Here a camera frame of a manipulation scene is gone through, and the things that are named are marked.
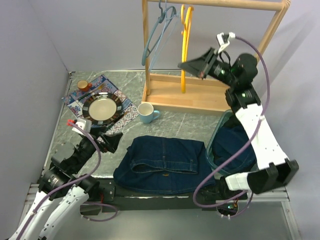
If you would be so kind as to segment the dark denim skirt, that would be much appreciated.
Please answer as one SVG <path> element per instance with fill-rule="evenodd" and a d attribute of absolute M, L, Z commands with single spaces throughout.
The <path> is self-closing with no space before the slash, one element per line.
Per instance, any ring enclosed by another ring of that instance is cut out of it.
<path fill-rule="evenodd" d="M 178 195 L 195 191 L 212 168 L 202 141 L 139 136 L 113 172 L 117 185 L 143 194 Z"/>

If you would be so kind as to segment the yellow plastic hanger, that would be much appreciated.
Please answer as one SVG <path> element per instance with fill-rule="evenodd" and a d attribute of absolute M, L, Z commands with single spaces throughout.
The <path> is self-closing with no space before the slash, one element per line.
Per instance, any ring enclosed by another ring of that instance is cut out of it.
<path fill-rule="evenodd" d="M 188 6 L 185 13 L 186 6 L 184 4 L 181 5 L 181 23 L 183 25 L 182 34 L 182 51 L 181 51 L 181 62 L 184 63 L 188 58 L 188 49 L 189 49 L 189 39 L 190 32 L 192 26 L 192 18 L 194 7 L 192 5 Z"/>

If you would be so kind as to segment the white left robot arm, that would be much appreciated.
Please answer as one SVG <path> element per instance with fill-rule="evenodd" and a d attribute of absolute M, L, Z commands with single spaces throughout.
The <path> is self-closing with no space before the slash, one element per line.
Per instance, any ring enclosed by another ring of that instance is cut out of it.
<path fill-rule="evenodd" d="M 81 205 L 103 205 L 106 196 L 91 173 L 76 177 L 94 153 L 114 153 L 123 133 L 85 133 L 77 145 L 58 145 L 49 170 L 39 180 L 38 191 L 12 240 L 51 240 L 72 212 Z"/>

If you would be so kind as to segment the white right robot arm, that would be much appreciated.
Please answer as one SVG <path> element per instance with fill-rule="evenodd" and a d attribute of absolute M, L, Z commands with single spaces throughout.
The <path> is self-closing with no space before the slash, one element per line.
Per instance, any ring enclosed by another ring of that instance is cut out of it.
<path fill-rule="evenodd" d="M 249 138 L 233 156 L 232 160 L 252 147 L 257 170 L 229 174 L 221 177 L 219 194 L 231 199 L 237 191 L 251 191 L 261 194 L 288 185 L 299 170 L 296 160 L 290 160 L 278 144 L 265 118 L 266 104 L 262 104 L 252 81 L 258 74 L 258 61 L 250 53 L 242 53 L 230 64 L 219 57 L 221 53 L 210 48 L 202 56 L 180 62 L 178 67 L 193 76 L 204 79 L 207 76 L 227 85 L 227 104 Z"/>

